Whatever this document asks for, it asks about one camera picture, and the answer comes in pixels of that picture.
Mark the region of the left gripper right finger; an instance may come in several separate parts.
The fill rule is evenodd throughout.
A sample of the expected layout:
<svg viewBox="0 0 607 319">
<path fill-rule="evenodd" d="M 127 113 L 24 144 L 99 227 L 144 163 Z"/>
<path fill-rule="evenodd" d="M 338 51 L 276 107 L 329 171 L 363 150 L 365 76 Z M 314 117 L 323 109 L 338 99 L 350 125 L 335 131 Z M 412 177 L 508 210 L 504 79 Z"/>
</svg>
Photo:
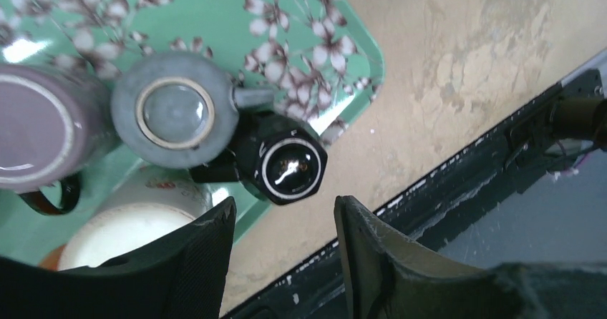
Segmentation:
<svg viewBox="0 0 607 319">
<path fill-rule="evenodd" d="M 490 269 L 419 244 L 351 195 L 334 219 L 350 318 L 604 318 L 606 264 L 508 262 Z"/>
</svg>

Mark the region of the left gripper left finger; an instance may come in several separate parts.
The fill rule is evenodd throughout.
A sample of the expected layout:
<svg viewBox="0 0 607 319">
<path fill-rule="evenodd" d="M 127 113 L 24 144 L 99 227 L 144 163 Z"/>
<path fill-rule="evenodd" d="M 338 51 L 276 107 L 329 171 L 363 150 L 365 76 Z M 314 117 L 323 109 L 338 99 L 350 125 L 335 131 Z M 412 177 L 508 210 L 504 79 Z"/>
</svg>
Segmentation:
<svg viewBox="0 0 607 319">
<path fill-rule="evenodd" d="M 53 272 L 1 259 L 3 318 L 217 318 L 235 232 L 225 198 L 202 217 L 98 267 Z"/>
</svg>

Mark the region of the black mug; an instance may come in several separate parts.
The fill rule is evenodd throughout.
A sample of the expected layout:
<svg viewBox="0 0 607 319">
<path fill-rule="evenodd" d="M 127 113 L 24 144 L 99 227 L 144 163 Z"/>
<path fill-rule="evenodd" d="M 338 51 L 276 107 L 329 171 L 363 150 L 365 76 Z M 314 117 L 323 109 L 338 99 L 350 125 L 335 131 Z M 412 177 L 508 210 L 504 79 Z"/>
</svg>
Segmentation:
<svg viewBox="0 0 607 319">
<path fill-rule="evenodd" d="M 275 112 L 247 113 L 228 146 L 188 170 L 197 183 L 240 182 L 255 197 L 288 205 L 319 191 L 328 155 L 306 123 Z"/>
</svg>

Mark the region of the grey-blue speckled round mug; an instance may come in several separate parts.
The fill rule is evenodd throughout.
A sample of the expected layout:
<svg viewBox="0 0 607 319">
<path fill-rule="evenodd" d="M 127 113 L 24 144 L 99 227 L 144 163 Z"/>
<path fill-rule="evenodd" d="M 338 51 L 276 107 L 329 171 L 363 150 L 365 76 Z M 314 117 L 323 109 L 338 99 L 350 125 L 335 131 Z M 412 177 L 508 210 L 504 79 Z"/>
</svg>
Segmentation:
<svg viewBox="0 0 607 319">
<path fill-rule="evenodd" d="M 115 82 L 111 113 L 121 140 L 143 160 L 187 169 L 214 160 L 241 111 L 272 104 L 270 87 L 238 87 L 210 59 L 188 51 L 151 54 Z"/>
</svg>

